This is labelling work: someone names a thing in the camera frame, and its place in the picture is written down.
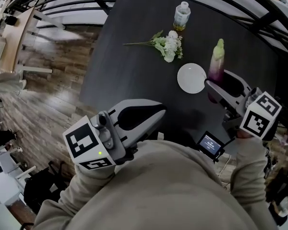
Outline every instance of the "display screen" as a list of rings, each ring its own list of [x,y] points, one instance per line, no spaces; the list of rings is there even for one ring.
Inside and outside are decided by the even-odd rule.
[[[205,135],[204,138],[201,140],[200,146],[207,149],[213,155],[216,154],[217,151],[221,148],[222,145],[218,144],[215,140],[210,138],[208,135]]]

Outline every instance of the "wooden floor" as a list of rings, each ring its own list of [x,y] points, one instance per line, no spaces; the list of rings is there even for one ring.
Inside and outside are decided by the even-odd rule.
[[[22,132],[17,143],[24,152],[16,159],[29,167],[36,165],[41,170],[50,160],[56,164],[65,161],[64,174],[74,174],[62,133],[82,116],[96,113],[79,101],[79,92],[100,30],[68,26],[65,31],[35,29],[34,35],[26,35],[20,61],[32,67],[52,68],[53,73],[25,72],[26,91],[0,94],[4,102],[0,120],[4,128]]]

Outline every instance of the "hand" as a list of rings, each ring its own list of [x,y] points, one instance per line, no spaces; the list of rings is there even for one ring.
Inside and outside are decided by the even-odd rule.
[[[237,138],[240,138],[240,139],[247,139],[247,138],[253,137],[251,134],[249,134],[248,132],[245,132],[242,129],[237,130],[236,136],[237,136]]]

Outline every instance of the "white flower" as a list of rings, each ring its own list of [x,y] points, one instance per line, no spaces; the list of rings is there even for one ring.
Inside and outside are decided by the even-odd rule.
[[[170,31],[170,32],[168,33],[168,37],[177,39],[177,38],[178,38],[178,34],[177,34],[177,32],[175,32],[175,31]]]
[[[177,56],[178,59],[182,58],[182,52],[179,53],[179,55]]]
[[[175,53],[172,54],[172,53],[167,53],[167,52],[166,52],[166,54],[165,54],[165,56],[164,56],[164,60],[165,60],[166,62],[172,62],[172,61],[174,60],[174,57],[175,57]]]
[[[176,51],[177,50],[177,42],[175,39],[167,38],[165,45],[164,45],[165,51]]]

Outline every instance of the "black and white marker cube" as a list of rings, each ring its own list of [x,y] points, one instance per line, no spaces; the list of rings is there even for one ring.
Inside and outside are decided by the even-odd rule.
[[[97,132],[85,116],[63,133],[72,161],[88,170],[115,165]]]
[[[282,106],[267,92],[251,103],[244,115],[240,128],[263,139],[275,122]]]

